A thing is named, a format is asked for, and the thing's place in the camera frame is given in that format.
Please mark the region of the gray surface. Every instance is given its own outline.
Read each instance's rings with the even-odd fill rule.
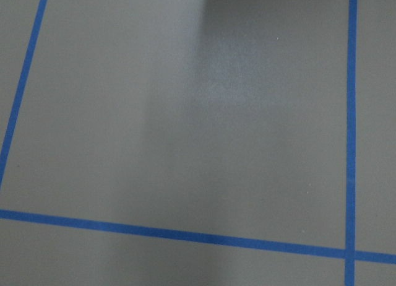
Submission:
[[[396,254],[395,2],[359,0],[356,94],[356,245],[358,249],[393,254]]]
[[[342,248],[348,0],[49,0],[0,207]]]
[[[29,41],[38,0],[0,0],[0,141]]]
[[[1,285],[342,285],[336,259],[5,220],[0,231]]]
[[[357,286],[394,286],[396,283],[395,265],[371,262],[356,263]]]

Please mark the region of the blue line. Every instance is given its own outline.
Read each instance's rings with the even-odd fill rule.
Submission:
[[[195,243],[207,243],[239,248],[304,254],[328,258],[343,259],[345,257],[345,251],[343,249],[336,248],[281,243],[278,241],[264,241],[251,238],[237,238],[233,236],[211,235],[206,233],[184,232],[181,230],[143,227],[75,218],[65,218],[58,216],[17,212],[13,210],[0,209],[0,219],[72,228],[82,228],[87,230],[99,230],[102,232],[125,233],[128,235],[149,236],[154,238],[166,238],[170,240],[191,241]]]
[[[24,96],[24,90],[29,75],[30,66],[32,65],[32,59],[35,52],[38,33],[40,32],[41,21],[43,20],[46,3],[47,0],[40,0],[38,4],[38,9],[33,24],[32,33],[30,34],[29,44],[26,50],[24,65],[22,66],[22,71],[20,72],[18,87],[14,97],[14,103],[12,104],[12,109],[10,113],[10,118],[8,120],[6,134],[4,136],[4,141],[1,147],[0,188],[4,176],[4,172],[6,170],[7,158],[11,147],[12,136],[14,135],[15,125],[17,124],[19,108],[20,108],[20,104],[22,103],[22,97]]]
[[[355,284],[356,230],[356,24],[358,0],[349,0],[346,80],[345,285]]]
[[[393,254],[356,251],[355,259],[359,261],[396,264],[396,255]]]

